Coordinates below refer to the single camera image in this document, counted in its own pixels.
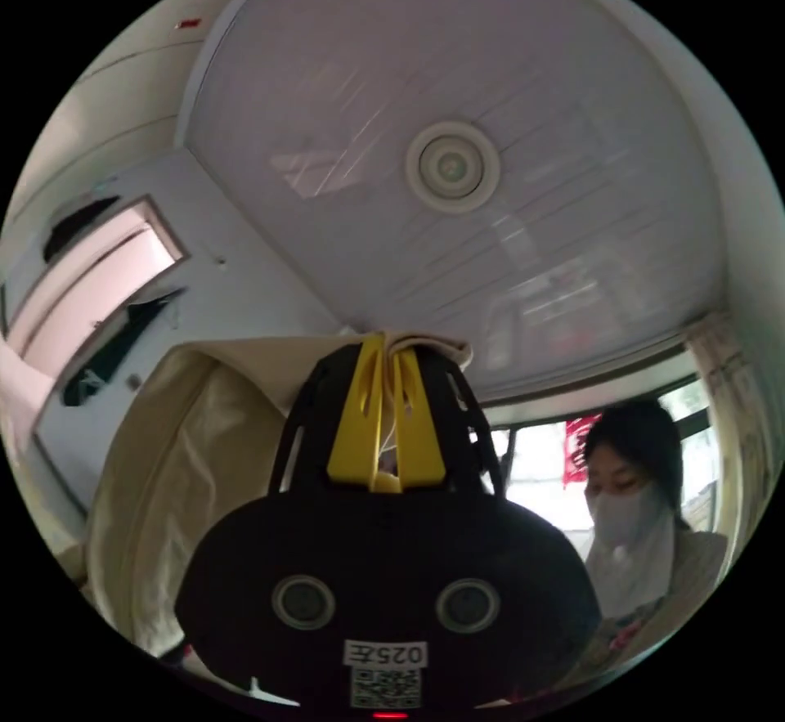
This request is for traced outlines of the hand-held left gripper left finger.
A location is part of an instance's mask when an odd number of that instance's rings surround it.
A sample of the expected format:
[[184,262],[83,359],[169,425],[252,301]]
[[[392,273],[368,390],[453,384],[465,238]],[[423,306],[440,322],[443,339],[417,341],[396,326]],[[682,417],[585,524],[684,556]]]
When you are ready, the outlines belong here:
[[357,346],[357,361],[327,464],[330,481],[371,490],[380,449],[384,403],[384,340],[373,334]]

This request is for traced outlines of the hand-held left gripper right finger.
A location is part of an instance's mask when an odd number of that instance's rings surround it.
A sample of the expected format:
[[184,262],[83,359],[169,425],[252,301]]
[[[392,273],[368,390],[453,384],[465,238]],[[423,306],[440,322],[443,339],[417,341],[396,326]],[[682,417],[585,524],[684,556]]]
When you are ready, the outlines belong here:
[[392,356],[392,395],[401,489],[441,486],[446,479],[446,467],[414,348]]

